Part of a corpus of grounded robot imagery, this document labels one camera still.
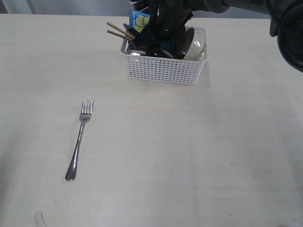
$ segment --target white table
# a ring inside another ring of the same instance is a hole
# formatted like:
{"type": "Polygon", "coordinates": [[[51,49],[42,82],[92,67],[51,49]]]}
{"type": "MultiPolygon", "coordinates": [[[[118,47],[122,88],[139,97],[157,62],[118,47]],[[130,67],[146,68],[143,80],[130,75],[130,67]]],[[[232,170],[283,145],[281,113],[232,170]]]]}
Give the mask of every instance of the white table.
{"type": "Polygon", "coordinates": [[[195,86],[127,79],[125,17],[0,15],[0,226],[277,227],[301,220],[303,74],[269,20],[193,19],[195,86]],[[83,95],[96,98],[64,179],[83,95]]]}

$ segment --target perforated basket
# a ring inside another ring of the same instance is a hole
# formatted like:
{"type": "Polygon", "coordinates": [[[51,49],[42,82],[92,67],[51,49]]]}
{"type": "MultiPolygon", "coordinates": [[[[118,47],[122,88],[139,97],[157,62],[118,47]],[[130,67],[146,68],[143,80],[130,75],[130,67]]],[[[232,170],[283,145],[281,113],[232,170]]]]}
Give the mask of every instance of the perforated basket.
{"type": "Polygon", "coordinates": [[[206,29],[195,27],[205,38],[205,51],[201,61],[187,61],[126,54],[126,41],[121,46],[127,77],[154,82],[194,85],[207,61],[206,29]]]}

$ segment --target silver fork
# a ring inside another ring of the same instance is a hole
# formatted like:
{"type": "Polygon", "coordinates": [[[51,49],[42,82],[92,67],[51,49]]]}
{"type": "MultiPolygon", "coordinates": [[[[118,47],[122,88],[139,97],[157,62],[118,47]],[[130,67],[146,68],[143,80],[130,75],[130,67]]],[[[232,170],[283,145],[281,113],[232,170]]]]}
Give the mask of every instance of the silver fork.
{"type": "Polygon", "coordinates": [[[94,99],[91,96],[83,97],[81,114],[80,114],[81,125],[80,125],[75,151],[72,155],[70,166],[68,167],[67,173],[65,175],[65,179],[67,181],[72,181],[73,179],[76,178],[82,134],[83,134],[85,123],[88,122],[91,118],[93,107],[94,107],[94,99]]]}

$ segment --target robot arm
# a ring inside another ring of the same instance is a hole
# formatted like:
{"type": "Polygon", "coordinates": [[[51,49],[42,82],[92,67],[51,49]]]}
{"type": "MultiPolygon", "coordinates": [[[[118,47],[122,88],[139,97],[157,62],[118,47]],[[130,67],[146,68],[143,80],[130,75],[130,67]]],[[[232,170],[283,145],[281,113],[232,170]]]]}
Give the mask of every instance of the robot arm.
{"type": "Polygon", "coordinates": [[[132,0],[136,10],[148,8],[151,19],[133,43],[156,45],[176,37],[192,11],[225,12],[236,7],[269,14],[270,35],[277,36],[280,52],[303,72],[303,1],[301,0],[132,0]]]}

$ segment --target chopstick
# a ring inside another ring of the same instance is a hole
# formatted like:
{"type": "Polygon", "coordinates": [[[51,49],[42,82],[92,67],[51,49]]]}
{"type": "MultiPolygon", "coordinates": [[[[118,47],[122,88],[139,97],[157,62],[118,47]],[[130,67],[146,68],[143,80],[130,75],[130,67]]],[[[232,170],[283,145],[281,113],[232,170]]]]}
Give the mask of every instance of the chopstick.
{"type": "Polygon", "coordinates": [[[130,37],[126,37],[126,36],[124,36],[124,35],[120,35],[120,34],[118,34],[118,33],[116,33],[116,32],[112,32],[112,31],[110,31],[110,30],[107,30],[107,33],[110,33],[110,34],[112,34],[112,35],[115,35],[115,36],[118,36],[118,37],[120,37],[120,38],[126,39],[126,40],[128,40],[128,41],[132,41],[132,40],[133,40],[133,39],[130,38],[130,37]]]}
{"type": "Polygon", "coordinates": [[[127,37],[129,37],[129,38],[131,38],[131,39],[135,39],[135,37],[134,37],[133,35],[127,33],[126,31],[123,31],[122,29],[120,29],[119,27],[113,25],[112,23],[107,22],[106,24],[107,24],[108,26],[112,27],[113,29],[115,29],[115,30],[117,30],[117,31],[119,31],[119,32],[121,32],[121,33],[123,33],[123,34],[126,35],[127,37]]]}

